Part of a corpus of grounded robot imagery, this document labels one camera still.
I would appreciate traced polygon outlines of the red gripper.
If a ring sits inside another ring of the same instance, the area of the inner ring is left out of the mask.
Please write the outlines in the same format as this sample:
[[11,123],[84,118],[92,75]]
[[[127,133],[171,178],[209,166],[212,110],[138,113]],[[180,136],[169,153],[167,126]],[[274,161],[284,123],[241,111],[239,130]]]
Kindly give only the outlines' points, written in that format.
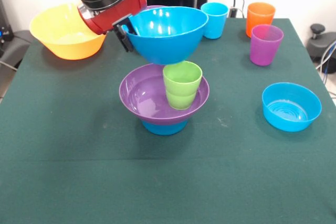
[[125,51],[132,52],[134,47],[121,25],[127,24],[128,33],[139,35],[128,18],[146,7],[147,0],[97,0],[82,1],[77,9],[90,30],[98,35],[113,30]]

